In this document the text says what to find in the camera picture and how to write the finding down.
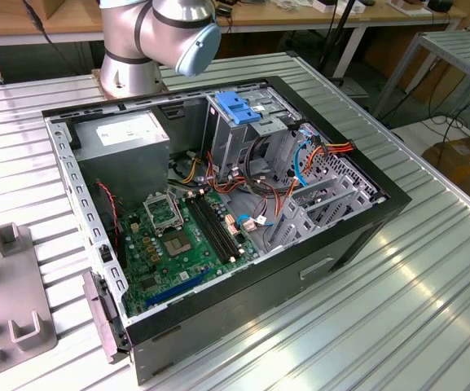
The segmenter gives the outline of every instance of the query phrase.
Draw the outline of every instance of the motherboard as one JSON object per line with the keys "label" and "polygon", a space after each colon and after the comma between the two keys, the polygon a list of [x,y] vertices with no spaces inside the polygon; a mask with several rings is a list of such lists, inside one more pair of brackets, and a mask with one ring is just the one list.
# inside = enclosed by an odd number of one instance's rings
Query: motherboard
{"label": "motherboard", "polygon": [[258,257],[215,191],[156,195],[120,218],[129,316],[141,314]]}

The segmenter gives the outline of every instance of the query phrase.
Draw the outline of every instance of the gray robot arm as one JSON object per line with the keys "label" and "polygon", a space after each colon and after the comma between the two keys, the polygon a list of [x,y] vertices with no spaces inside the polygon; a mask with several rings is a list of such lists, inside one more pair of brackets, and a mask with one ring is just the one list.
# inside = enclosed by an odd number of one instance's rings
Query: gray robot arm
{"label": "gray robot arm", "polygon": [[101,0],[106,55],[101,85],[117,98],[162,88],[159,64],[194,76],[220,44],[209,0]]}

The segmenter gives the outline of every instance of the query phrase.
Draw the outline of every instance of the blue cable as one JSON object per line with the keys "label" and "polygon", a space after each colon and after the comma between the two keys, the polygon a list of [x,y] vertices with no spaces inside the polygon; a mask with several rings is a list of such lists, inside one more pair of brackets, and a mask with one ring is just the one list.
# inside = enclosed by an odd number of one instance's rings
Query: blue cable
{"label": "blue cable", "polygon": [[307,182],[305,179],[301,176],[301,171],[300,171],[300,164],[298,163],[298,156],[300,155],[300,150],[303,148],[304,145],[310,144],[310,140],[304,141],[298,149],[296,150],[294,154],[294,174],[298,178],[298,181],[301,183],[303,187],[307,186]]}
{"label": "blue cable", "polygon": [[[249,216],[248,214],[241,214],[240,217],[238,217],[238,220],[236,220],[236,224],[240,225],[240,223],[242,222],[242,220],[244,219],[252,219],[251,216]],[[272,226],[273,223],[272,222],[267,222],[265,224],[260,224],[261,226]]]}
{"label": "blue cable", "polygon": [[238,217],[238,220],[236,220],[236,224],[240,225],[242,220],[245,220],[246,218],[251,218],[248,214],[241,214],[240,217]]}

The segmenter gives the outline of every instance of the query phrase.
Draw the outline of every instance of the chipset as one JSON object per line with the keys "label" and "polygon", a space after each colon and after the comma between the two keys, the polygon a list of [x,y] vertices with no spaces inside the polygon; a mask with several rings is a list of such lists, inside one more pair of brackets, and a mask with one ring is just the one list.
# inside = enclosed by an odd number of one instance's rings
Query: chipset
{"label": "chipset", "polygon": [[183,231],[170,232],[162,236],[161,240],[170,257],[176,257],[178,254],[192,249],[191,241]]}

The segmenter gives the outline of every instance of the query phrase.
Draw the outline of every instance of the aluminum table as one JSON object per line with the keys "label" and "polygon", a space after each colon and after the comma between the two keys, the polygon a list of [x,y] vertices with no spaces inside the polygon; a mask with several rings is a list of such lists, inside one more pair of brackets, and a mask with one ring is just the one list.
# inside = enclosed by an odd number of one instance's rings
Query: aluminum table
{"label": "aluminum table", "polygon": [[[381,113],[381,110],[389,101],[389,97],[394,88],[396,88],[399,79],[401,79],[406,68],[410,65],[412,59],[414,59],[414,56],[421,47],[430,51],[431,55],[425,61],[426,65],[424,64],[418,71],[418,74],[414,76],[407,90],[411,90],[414,86],[417,86],[419,81],[424,77],[424,74],[429,70],[430,64],[432,64],[437,57],[444,59],[450,65],[455,66],[466,75],[470,76],[470,31],[442,31],[416,34],[396,69],[394,69],[389,81],[387,81],[387,84],[381,91],[378,104],[374,110],[374,116],[378,116]],[[467,96],[469,93],[470,88],[468,88],[463,96]]]}
{"label": "aluminum table", "polygon": [[103,100],[91,76],[0,86],[0,222],[27,224],[58,345],[0,374],[25,389],[470,389],[470,199],[299,58],[224,59],[171,90],[281,76],[413,201],[346,267],[142,388],[108,365],[90,268],[40,111]]}

